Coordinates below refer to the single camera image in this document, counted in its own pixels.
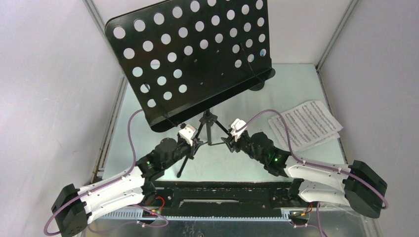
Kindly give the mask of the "sheet music page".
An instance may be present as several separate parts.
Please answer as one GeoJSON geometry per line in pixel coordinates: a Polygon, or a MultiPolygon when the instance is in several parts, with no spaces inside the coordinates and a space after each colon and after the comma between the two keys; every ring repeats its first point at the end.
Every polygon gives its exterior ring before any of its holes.
{"type": "Polygon", "coordinates": [[[320,100],[306,101],[297,107],[282,112],[281,115],[283,117],[283,113],[292,112],[300,112],[303,116],[309,117],[311,121],[317,119],[320,123],[325,124],[328,122],[330,124],[334,124],[338,132],[343,129],[342,125],[332,116],[328,108],[320,100]]]}
{"type": "Polygon", "coordinates": [[[320,123],[317,119],[311,121],[300,112],[283,113],[285,123],[279,116],[268,120],[280,146],[288,151],[288,140],[295,152],[305,151],[332,140],[340,138],[336,126],[330,123],[320,123]]]}

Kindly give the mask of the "black microphone stand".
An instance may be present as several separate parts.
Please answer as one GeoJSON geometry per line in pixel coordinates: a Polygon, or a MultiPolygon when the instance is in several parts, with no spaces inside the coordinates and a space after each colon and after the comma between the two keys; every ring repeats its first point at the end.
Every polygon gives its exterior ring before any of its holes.
{"type": "Polygon", "coordinates": [[[264,88],[265,82],[261,82],[253,87],[250,88],[251,91],[260,91],[264,88]]]}

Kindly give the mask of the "black music stand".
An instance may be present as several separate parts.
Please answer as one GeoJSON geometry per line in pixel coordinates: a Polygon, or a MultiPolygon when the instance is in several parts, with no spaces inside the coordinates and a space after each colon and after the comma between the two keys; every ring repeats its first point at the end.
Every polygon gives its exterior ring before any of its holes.
{"type": "Polygon", "coordinates": [[[109,19],[105,35],[156,133],[275,75],[265,0],[166,0],[109,19]]]}

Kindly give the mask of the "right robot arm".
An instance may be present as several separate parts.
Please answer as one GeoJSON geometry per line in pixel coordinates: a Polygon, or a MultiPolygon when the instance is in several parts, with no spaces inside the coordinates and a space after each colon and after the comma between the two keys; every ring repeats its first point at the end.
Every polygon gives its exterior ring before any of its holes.
{"type": "Polygon", "coordinates": [[[230,135],[222,141],[230,152],[244,152],[271,175],[292,178],[287,199],[293,206],[336,203],[373,219],[379,218],[386,207],[383,197],[387,183],[363,161],[348,165],[296,160],[290,152],[275,147],[263,132],[252,136],[244,132],[238,139],[230,135]]]}

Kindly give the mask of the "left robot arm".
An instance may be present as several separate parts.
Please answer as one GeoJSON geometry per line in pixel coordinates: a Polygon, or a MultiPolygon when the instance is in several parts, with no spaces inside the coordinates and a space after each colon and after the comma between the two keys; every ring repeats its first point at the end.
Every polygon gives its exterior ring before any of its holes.
{"type": "Polygon", "coordinates": [[[156,199],[155,180],[183,158],[192,158],[204,144],[199,138],[178,136],[163,139],[150,153],[128,169],[97,183],[62,188],[51,211],[58,234],[72,237],[107,213],[134,204],[152,205],[156,199]]]}

